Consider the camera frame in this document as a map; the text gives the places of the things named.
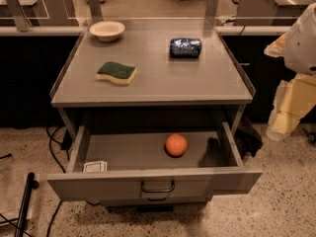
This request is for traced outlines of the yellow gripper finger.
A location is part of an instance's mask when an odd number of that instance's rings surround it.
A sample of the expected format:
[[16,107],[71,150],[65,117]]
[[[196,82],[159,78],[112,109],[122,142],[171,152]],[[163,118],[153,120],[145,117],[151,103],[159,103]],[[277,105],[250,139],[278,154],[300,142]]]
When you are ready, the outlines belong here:
[[273,41],[265,48],[264,54],[270,57],[284,57],[287,37],[288,33],[284,33],[283,35],[278,37],[275,41]]
[[267,137],[280,141],[291,136],[300,121],[316,106],[316,77],[297,74],[276,88]]

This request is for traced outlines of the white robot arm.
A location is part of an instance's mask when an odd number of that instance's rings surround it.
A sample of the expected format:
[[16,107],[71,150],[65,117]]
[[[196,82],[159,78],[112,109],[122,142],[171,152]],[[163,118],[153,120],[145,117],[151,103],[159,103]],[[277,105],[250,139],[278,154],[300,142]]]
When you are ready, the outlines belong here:
[[316,4],[309,5],[288,32],[269,44],[264,54],[282,57],[287,69],[296,73],[276,88],[267,137],[283,140],[316,106]]

